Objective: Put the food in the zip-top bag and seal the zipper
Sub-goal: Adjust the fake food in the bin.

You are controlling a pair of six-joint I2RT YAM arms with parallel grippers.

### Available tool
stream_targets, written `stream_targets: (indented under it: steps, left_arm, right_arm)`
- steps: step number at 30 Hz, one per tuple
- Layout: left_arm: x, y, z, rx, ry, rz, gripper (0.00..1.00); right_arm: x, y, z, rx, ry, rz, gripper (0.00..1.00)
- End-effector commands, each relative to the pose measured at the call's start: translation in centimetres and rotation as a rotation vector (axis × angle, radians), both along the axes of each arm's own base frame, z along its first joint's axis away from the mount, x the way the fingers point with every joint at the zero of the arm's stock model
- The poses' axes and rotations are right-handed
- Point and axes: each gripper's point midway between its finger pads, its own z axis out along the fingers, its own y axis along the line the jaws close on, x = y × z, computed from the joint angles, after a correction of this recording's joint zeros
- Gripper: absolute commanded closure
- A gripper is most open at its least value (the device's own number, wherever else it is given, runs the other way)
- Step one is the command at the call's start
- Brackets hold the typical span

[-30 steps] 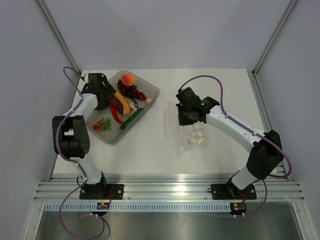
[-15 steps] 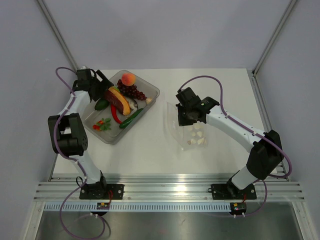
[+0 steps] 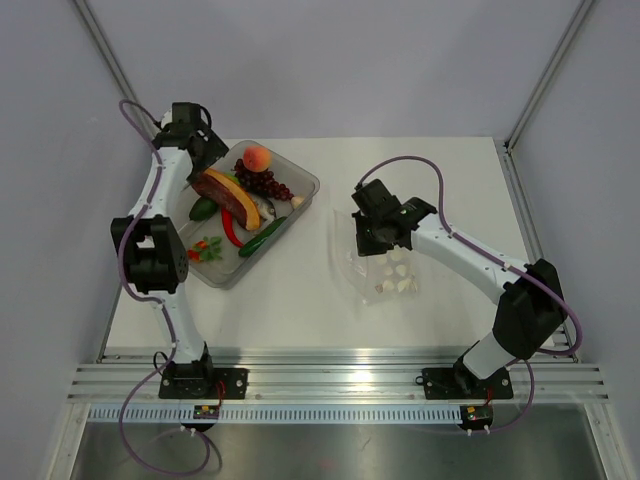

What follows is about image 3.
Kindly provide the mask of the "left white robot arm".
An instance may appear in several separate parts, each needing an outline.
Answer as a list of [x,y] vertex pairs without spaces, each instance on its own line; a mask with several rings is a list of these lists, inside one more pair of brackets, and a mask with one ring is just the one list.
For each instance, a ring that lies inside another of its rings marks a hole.
[[174,103],[154,125],[154,136],[140,135],[151,154],[147,179],[130,212],[112,220],[110,232],[122,287],[149,305],[166,328],[170,351],[156,369],[164,396],[203,398],[214,390],[216,374],[188,305],[189,259],[171,215],[181,192],[228,149],[197,103]]

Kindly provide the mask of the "red orange meat slab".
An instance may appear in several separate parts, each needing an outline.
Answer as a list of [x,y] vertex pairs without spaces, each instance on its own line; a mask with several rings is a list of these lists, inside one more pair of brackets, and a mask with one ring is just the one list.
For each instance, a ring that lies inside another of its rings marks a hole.
[[261,226],[261,217],[248,193],[227,175],[208,168],[192,184],[202,197],[215,201],[220,208],[228,210],[233,218],[247,231]]

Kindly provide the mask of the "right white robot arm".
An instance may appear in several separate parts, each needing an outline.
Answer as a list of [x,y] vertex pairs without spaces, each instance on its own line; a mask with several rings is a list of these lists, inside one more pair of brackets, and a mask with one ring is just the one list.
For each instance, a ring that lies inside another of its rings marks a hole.
[[530,359],[567,315],[555,267],[526,264],[461,238],[435,206],[417,197],[401,202],[380,180],[356,186],[352,198],[359,256],[397,247],[426,255],[472,283],[496,306],[491,330],[446,368],[422,372],[429,399],[513,396],[506,367]]

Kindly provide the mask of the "clear zip top bag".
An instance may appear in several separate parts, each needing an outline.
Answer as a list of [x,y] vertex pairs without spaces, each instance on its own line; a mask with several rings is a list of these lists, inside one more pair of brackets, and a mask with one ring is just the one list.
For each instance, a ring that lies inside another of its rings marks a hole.
[[328,254],[332,282],[345,301],[377,305],[407,301],[419,293],[411,254],[394,247],[384,254],[359,256],[355,221],[336,209],[329,217]]

